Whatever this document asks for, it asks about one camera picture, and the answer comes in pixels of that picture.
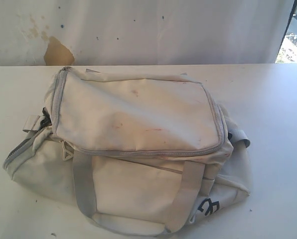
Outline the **white canvas duffel bag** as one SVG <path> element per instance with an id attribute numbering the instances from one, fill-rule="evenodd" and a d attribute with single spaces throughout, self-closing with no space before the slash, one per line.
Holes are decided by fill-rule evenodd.
<path id="1" fill-rule="evenodd" d="M 94 225 L 156 237 L 250 195 L 250 141 L 201 82 L 64 67 L 3 168 Z"/>

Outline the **dark window frame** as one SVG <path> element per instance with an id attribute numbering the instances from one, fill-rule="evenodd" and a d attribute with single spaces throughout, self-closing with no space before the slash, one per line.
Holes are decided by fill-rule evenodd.
<path id="1" fill-rule="evenodd" d="M 284 31 L 284 35 L 283 35 L 282 41 L 283 41 L 283 39 L 284 39 L 285 36 L 286 36 L 286 33 L 287 33 L 287 31 L 288 31 L 288 28 L 289 28 L 289 25 L 290 25 L 291 20 L 292 20 L 292 18 L 293 18 L 293 15 L 295 14 L 296 7 L 297 7 L 297 0 L 294 0 L 294 2 L 293 2 L 293 7 L 292 7 L 291 12 L 290 12 L 290 14 L 289 14 L 289 18 L 288 18 L 288 21 L 287 21 L 287 25 L 286 25 L 286 28 L 285 28 L 285 31 Z"/>

